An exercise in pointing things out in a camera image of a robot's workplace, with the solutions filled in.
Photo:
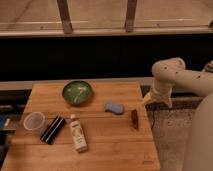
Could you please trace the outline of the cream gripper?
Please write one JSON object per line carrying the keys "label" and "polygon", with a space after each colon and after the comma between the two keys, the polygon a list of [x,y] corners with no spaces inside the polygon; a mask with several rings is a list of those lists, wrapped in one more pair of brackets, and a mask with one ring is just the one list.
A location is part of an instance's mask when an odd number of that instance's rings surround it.
{"label": "cream gripper", "polygon": [[167,104],[167,106],[172,108],[172,100],[171,100],[171,92],[172,87],[167,85],[152,85],[150,89],[150,93],[147,93],[143,98],[143,104],[151,103],[151,99],[154,102],[163,102]]}

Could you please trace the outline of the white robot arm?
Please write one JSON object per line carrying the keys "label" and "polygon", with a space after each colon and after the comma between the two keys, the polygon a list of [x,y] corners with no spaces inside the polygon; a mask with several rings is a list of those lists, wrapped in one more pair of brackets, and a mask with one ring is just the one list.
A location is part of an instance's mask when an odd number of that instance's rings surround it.
{"label": "white robot arm", "polygon": [[182,58],[152,65],[153,83],[143,104],[163,102],[172,107],[172,88],[177,85],[200,96],[189,130],[182,171],[213,171],[213,73],[187,70]]}

